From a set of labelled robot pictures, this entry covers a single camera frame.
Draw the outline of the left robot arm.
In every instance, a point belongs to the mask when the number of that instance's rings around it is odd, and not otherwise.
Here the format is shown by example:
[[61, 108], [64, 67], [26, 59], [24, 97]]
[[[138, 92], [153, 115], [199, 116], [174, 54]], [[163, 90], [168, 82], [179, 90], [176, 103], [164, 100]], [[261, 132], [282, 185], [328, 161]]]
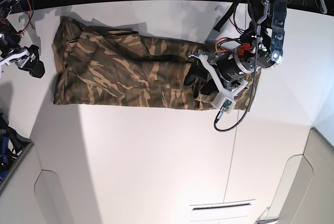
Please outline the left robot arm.
[[[218, 32], [235, 17], [242, 0], [234, 0], [228, 11], [213, 30]], [[236, 27], [238, 38], [221, 38], [215, 44], [215, 52], [209, 53], [208, 61], [219, 77], [223, 88], [233, 92], [246, 79], [257, 87], [262, 69], [278, 65], [283, 58], [284, 23], [288, 0], [246, 0], [251, 22], [246, 30]]]

